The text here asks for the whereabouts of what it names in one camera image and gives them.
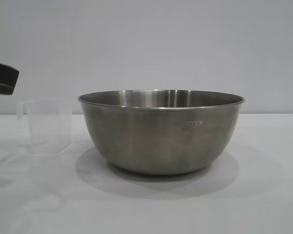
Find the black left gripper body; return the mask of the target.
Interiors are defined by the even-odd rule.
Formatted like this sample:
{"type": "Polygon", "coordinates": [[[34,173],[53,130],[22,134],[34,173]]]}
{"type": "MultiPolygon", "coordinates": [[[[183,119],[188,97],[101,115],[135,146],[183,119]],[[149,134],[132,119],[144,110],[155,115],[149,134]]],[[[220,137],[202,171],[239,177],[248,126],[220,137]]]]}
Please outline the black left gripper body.
{"type": "Polygon", "coordinates": [[[12,95],[17,84],[19,71],[0,63],[0,95],[12,95]]]}

